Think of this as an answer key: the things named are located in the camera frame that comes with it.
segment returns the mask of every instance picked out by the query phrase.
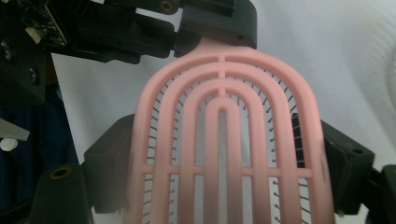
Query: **pink slotted utensil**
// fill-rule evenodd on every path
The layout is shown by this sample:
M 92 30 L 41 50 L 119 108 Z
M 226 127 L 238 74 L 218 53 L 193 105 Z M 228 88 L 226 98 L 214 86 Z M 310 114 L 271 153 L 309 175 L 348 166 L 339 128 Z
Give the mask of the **pink slotted utensil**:
M 131 152 L 124 223 L 334 223 L 313 92 L 257 50 L 204 39 L 158 71 Z

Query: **white surface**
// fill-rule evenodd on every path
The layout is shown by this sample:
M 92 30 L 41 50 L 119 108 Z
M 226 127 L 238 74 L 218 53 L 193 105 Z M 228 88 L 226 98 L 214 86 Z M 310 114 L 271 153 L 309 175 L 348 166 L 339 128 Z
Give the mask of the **white surface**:
M 4 138 L 0 142 L 0 148 L 4 151 L 11 151 L 18 146 L 18 140 L 14 138 Z
M 296 68 L 317 96 L 323 120 L 376 154 L 375 167 L 396 163 L 396 110 L 389 94 L 396 54 L 396 1 L 253 1 L 258 50 Z M 168 21 L 178 21 L 162 16 Z M 53 55 L 80 161 L 117 119 L 134 113 L 149 77 L 173 61 L 139 65 Z M 337 223 L 364 223 L 366 209 Z M 111 222 L 109 216 L 96 223 Z
M 389 96 L 396 109 L 396 57 L 393 64 L 393 73 L 389 75 Z

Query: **blue cloth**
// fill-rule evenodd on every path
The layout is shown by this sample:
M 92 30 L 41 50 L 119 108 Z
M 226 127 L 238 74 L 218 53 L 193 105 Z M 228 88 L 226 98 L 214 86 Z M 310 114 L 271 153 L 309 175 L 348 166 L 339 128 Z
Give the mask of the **blue cloth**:
M 57 89 L 57 86 L 46 88 L 43 105 L 0 109 L 0 118 L 30 132 L 27 141 L 19 141 L 14 150 L 0 150 L 0 213 L 32 199 L 38 178 L 48 169 L 78 162 Z

